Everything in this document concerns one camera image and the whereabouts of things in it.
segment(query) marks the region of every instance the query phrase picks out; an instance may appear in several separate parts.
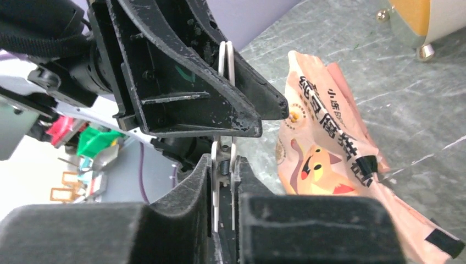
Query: plastic bag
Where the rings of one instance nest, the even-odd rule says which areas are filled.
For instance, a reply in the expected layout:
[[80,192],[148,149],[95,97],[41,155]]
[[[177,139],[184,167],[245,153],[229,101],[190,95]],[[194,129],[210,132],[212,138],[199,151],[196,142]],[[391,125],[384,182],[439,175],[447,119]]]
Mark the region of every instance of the plastic bag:
[[464,243],[379,183],[389,170],[369,136],[336,63],[289,52],[285,87],[290,117],[282,121],[276,146],[278,172],[288,194],[360,195],[389,211],[405,254],[419,263],[445,263]]

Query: green object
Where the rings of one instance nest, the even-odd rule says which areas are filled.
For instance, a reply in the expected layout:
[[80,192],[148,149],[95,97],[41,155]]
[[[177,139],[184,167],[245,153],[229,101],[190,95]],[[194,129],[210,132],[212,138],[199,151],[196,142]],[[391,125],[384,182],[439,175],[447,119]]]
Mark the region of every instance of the green object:
[[102,132],[88,126],[79,136],[77,155],[95,158],[99,152],[109,147],[113,140],[122,136],[122,133],[115,130]]

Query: metal clip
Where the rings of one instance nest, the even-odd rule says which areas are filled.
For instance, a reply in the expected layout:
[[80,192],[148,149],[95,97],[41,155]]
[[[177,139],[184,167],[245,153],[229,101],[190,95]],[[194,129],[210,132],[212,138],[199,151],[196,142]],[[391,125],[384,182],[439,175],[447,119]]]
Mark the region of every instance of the metal clip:
[[[220,50],[219,50],[219,68],[218,73],[220,76],[224,76],[225,74],[225,59],[228,65],[228,79],[230,83],[235,86],[235,61],[234,61],[234,50],[233,44],[231,41],[222,41],[220,43]],[[235,162],[236,162],[236,137],[231,137],[231,150],[230,154],[227,155],[222,150],[222,144],[220,136],[214,137],[214,142],[212,144],[212,201],[214,205],[214,231],[218,232],[218,222],[219,222],[219,215],[220,215],[220,208],[219,208],[219,191],[220,191],[220,182],[224,185],[228,183],[228,177],[224,175],[220,175],[219,172],[219,164],[220,162],[226,160],[225,158],[230,159],[230,175],[233,173],[235,169]]]

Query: gray marble surface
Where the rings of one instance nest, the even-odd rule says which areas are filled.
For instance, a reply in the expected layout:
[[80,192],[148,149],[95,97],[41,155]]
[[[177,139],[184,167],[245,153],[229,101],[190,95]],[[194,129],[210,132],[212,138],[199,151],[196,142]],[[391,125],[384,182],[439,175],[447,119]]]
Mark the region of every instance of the gray marble surface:
[[[437,57],[415,60],[389,24],[378,24],[377,1],[303,1],[242,50],[281,92],[287,53],[338,62],[369,131],[392,171],[395,193],[466,240],[466,30],[433,43]],[[264,122],[260,139],[240,139],[257,177],[276,193],[274,147],[279,122]],[[466,263],[463,253],[451,263]]]

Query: metal knob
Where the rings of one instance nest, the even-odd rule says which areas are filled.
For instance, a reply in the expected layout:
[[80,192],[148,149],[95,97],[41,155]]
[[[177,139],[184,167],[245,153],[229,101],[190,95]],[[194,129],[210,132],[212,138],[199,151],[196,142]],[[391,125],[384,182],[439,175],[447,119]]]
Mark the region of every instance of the metal knob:
[[389,10],[388,9],[381,9],[377,12],[377,21],[378,22],[386,22],[390,19],[390,14],[389,14]]
[[416,55],[418,60],[426,62],[434,57],[435,51],[431,44],[426,44],[416,49]]

